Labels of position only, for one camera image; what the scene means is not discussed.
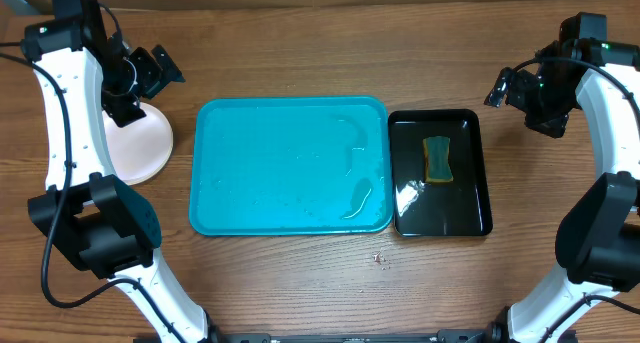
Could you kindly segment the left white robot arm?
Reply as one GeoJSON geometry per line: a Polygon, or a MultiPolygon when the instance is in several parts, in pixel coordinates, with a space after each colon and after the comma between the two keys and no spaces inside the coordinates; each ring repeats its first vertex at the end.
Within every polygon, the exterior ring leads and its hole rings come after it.
{"type": "Polygon", "coordinates": [[[152,98],[182,73],[162,46],[129,52],[103,24],[64,18],[31,25],[21,42],[45,101],[49,170],[43,195],[29,199],[32,223],[45,235],[41,289],[58,308],[79,307],[120,289],[162,342],[218,342],[209,314],[182,288],[160,250],[153,206],[115,173],[105,116],[119,127],[144,118],[139,100],[152,98]],[[71,302],[49,285],[51,253],[104,285],[71,302]]]}

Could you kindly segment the green yellow sponge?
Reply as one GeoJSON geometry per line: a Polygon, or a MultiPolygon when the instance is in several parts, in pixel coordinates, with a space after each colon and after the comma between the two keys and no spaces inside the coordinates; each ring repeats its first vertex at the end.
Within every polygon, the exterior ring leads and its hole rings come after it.
{"type": "Polygon", "coordinates": [[[427,137],[423,141],[425,181],[449,183],[454,180],[449,165],[450,139],[445,136],[427,137]]]}

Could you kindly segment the white plate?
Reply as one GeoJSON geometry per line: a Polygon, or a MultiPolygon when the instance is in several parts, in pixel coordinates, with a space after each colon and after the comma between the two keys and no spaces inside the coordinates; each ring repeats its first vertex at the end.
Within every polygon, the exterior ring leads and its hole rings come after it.
{"type": "Polygon", "coordinates": [[[102,112],[111,162],[120,180],[128,185],[143,183],[167,164],[174,146],[173,130],[156,107],[141,103],[145,116],[119,128],[102,112]]]}

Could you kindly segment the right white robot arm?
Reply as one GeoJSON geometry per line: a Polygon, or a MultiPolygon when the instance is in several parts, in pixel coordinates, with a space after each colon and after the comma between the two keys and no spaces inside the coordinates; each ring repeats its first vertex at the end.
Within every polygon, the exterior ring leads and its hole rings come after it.
{"type": "Polygon", "coordinates": [[[525,114],[528,128],[563,135],[568,114],[586,117],[596,180],[561,221],[556,263],[521,301],[503,309],[483,342],[574,342],[571,327],[606,302],[638,310],[616,295],[639,283],[639,229],[627,223],[639,208],[639,49],[598,38],[551,43],[533,58],[501,71],[485,102],[525,114]]]}

